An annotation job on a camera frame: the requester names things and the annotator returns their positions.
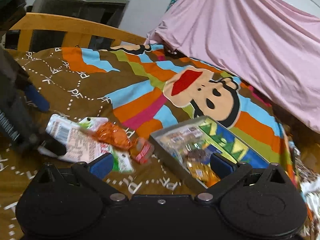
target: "white snack package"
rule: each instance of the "white snack package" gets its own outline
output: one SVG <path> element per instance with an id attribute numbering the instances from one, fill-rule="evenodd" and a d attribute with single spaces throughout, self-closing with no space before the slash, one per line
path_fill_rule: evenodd
<path id="1" fill-rule="evenodd" d="M 46 131 L 66 146 L 67 153 L 57 156 L 44 147 L 40 147 L 38 150 L 43 155 L 71 163 L 79 161 L 90 163 L 101 155 L 111 152 L 110 145 L 95 141 L 89 135 L 81 132 L 77 123 L 58 114 L 51 116 Z"/>

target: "pink curtain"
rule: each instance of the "pink curtain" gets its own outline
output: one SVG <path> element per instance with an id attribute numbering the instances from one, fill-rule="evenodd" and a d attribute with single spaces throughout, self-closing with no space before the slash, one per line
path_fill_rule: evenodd
<path id="1" fill-rule="evenodd" d="M 148 34 L 232 72 L 320 132 L 320 19 L 282 0 L 178 0 Z"/>

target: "orange snack package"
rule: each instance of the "orange snack package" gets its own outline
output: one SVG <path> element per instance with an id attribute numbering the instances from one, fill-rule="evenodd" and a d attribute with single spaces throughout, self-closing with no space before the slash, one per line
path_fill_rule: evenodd
<path id="1" fill-rule="evenodd" d="M 118 125 L 106 122 L 99 126 L 95 137 L 101 141 L 111 144 L 123 150 L 129 150 L 132 142 L 128 139 L 126 132 Z"/>

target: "wooden headboard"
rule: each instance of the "wooden headboard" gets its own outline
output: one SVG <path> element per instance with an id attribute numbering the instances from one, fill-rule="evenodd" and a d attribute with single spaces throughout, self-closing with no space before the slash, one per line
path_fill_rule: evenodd
<path id="1" fill-rule="evenodd" d="M 119 46 L 122 41 L 142 45 L 146 40 L 141 36 L 104 24 L 44 13 L 27 13 L 10 30 L 20 30 L 18 51 L 29 51 L 33 30 L 66 32 L 62 47 L 78 45 L 87 48 L 92 35 L 113 39 L 111 47 Z"/>

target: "patterned blanket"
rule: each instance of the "patterned blanket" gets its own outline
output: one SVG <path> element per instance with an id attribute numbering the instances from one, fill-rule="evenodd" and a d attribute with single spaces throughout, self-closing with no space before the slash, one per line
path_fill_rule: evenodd
<path id="1" fill-rule="evenodd" d="M 281 163 L 293 178 L 286 136 L 270 102 L 240 78 L 203 61 L 168 56 L 162 45 L 10 53 L 51 103 L 50 111 L 41 113 L 26 99 L 43 127 L 52 114 L 76 122 L 104 116 L 121 124 L 128 136 L 148 138 L 163 127 L 208 115 L 269 162 Z M 39 153 L 19 155 L 6 139 L 0 140 L 0 240 L 19 239 L 15 205 L 36 171 L 43 162 L 59 168 L 70 164 Z M 148 165 L 133 163 L 132 174 L 112 172 L 104 180 L 127 195 L 195 193 L 160 160 L 151 160 Z"/>

